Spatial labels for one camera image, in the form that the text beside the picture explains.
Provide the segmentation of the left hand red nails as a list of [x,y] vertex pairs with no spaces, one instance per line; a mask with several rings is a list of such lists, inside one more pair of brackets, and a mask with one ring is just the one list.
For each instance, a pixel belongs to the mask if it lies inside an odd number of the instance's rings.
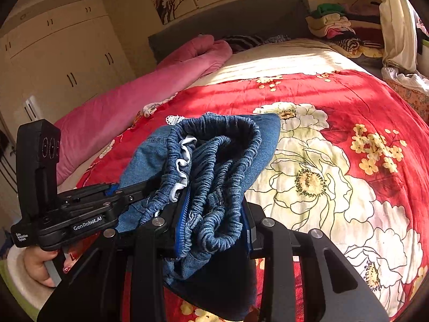
[[[82,255],[82,245],[69,246],[66,252],[62,269],[64,273],[68,273]],[[58,251],[44,251],[38,246],[27,247],[23,254],[23,261],[29,276],[44,286],[54,288],[54,281],[45,267],[45,262],[53,260],[58,254]]]

